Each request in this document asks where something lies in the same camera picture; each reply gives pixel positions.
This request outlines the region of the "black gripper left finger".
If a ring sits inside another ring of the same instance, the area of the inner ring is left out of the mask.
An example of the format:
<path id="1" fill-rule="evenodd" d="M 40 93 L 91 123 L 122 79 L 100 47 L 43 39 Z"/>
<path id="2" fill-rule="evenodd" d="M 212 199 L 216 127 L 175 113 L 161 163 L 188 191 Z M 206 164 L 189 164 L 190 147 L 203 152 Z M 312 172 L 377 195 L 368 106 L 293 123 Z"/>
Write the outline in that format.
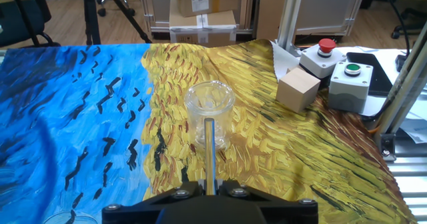
<path id="1" fill-rule="evenodd" d="M 184 182 L 180 187 L 174 187 L 132 206 L 110 204 L 102 209 L 101 223 L 156 223 L 166 207 L 204 195 L 204 184 L 204 180 Z"/>

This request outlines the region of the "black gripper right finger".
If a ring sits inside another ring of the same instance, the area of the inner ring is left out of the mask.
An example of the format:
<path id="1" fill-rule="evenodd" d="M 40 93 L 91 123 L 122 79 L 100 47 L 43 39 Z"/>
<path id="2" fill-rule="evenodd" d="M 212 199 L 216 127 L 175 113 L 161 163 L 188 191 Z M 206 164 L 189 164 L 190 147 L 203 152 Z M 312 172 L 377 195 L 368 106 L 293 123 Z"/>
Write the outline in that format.
<path id="1" fill-rule="evenodd" d="M 260 217 L 263 223 L 319 223 L 318 203 L 313 199 L 286 201 L 236 180 L 219 180 L 216 185 L 217 195 L 227 197 L 231 209 L 240 212 L 240 221 Z"/>

